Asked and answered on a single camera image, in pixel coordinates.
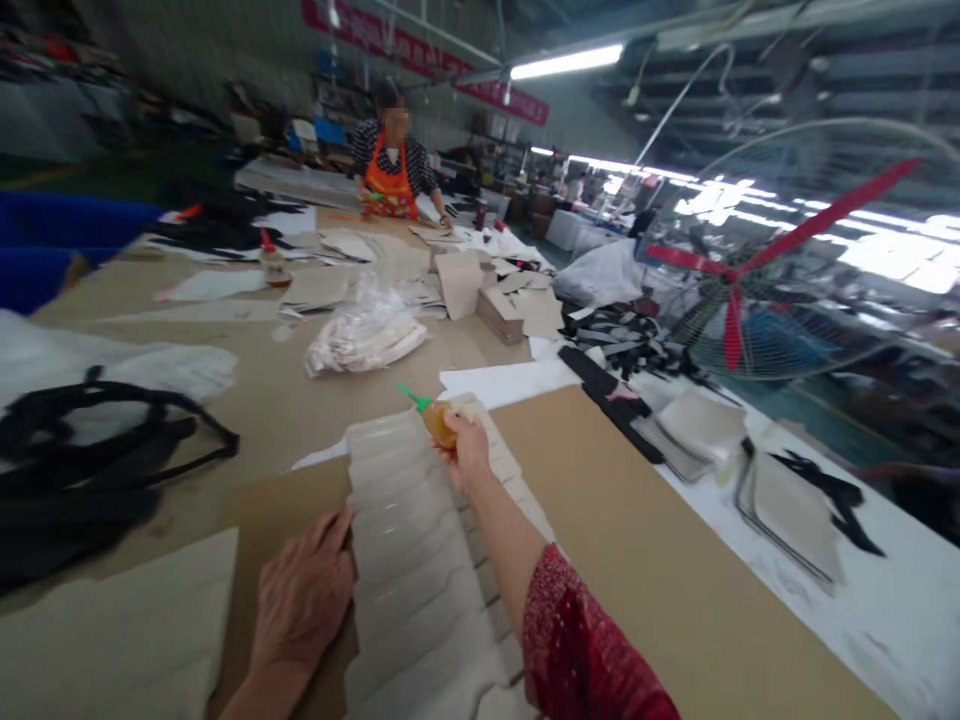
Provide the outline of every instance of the woman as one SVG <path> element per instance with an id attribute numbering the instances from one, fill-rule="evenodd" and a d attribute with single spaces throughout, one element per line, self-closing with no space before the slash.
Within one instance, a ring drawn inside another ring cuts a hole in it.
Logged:
<path id="1" fill-rule="evenodd" d="M 666 691 L 490 470 L 480 423 L 447 411 L 454 453 L 441 451 L 483 536 L 510 624 L 523 645 L 530 703 L 551 720 L 675 720 Z M 291 541 L 260 579 L 250 674 L 221 720 L 286 720 L 339 631 L 356 576 L 343 543 L 353 512 Z"/>
<path id="2" fill-rule="evenodd" d="M 353 179 L 364 209 L 418 220 L 417 195 L 424 193 L 433 200 L 440 221 L 453 228 L 426 148 L 409 135 L 410 113 L 403 89 L 387 78 L 377 91 L 376 103 L 377 119 L 360 123 L 353 141 Z"/>

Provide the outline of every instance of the hand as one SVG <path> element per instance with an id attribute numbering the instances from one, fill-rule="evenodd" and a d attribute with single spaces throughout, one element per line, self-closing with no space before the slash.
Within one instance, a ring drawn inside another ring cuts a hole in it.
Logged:
<path id="1" fill-rule="evenodd" d="M 251 675 L 273 665 L 313 675 L 353 595 L 356 572 L 343 543 L 355 511 L 321 517 L 260 572 Z"/>
<path id="2" fill-rule="evenodd" d="M 463 415 L 447 410 L 443 414 L 447 427 L 457 433 L 455 451 L 444 450 L 431 441 L 440 458 L 449 466 L 450 477 L 465 497 L 469 498 L 474 485 L 493 477 L 490 469 L 490 441 L 483 424 L 468 420 Z"/>
<path id="3" fill-rule="evenodd" d="M 357 197 L 360 199 L 360 204 L 363 205 L 364 209 L 369 212 L 376 212 L 377 209 L 377 199 L 373 197 L 373 193 L 370 192 L 367 188 L 362 188 L 357 191 Z"/>

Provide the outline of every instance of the plastic bag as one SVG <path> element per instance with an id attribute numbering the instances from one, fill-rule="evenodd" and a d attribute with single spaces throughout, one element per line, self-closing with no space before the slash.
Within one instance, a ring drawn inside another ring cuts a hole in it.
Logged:
<path id="1" fill-rule="evenodd" d="M 403 296 L 381 288 L 376 273 L 368 271 L 358 281 L 357 301 L 333 313 L 304 362 L 310 377 L 324 370 L 375 370 L 409 355 L 426 339 L 427 329 Z"/>
<path id="2" fill-rule="evenodd" d="M 644 270 L 633 259 L 633 238 L 623 238 L 582 255 L 553 283 L 557 297 L 582 307 L 603 307 L 629 302 L 643 294 Z"/>

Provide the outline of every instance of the glue bottle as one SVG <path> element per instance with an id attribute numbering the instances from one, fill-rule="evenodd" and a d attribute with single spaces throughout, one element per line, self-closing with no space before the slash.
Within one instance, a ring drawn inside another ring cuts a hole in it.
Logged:
<path id="1" fill-rule="evenodd" d="M 289 287 L 293 282 L 293 275 L 287 269 L 287 261 L 277 250 L 277 246 L 270 240 L 267 231 L 260 228 L 260 239 L 263 249 L 260 251 L 260 266 L 263 268 L 263 279 L 270 287 Z"/>
<path id="2" fill-rule="evenodd" d="M 427 431 L 436 441 L 437 445 L 444 450 L 456 450 L 457 433 L 454 432 L 444 421 L 443 414 L 447 410 L 452 410 L 450 403 L 443 400 L 431 400 L 430 398 L 420 398 L 407 390 L 403 385 L 397 384 L 397 387 L 407 396 L 417 403 L 417 412 L 423 418 L 423 424 Z"/>

